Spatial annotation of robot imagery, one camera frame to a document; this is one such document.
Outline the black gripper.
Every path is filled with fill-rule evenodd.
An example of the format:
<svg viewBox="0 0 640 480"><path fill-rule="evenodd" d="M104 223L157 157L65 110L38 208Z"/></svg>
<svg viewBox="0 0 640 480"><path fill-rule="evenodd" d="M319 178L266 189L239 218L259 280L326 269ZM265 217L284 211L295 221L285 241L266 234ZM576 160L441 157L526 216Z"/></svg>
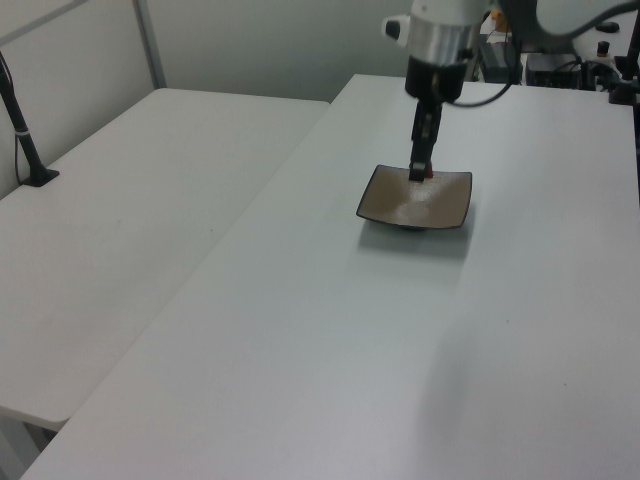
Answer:
<svg viewBox="0 0 640 480"><path fill-rule="evenodd" d="M413 98L436 104L430 114L418 102L411 133L412 150L409 165L409 180L423 182L432 167L444 102L457 100L464 83L464 64L434 65L413 56L408 59L405 91Z"/></svg>

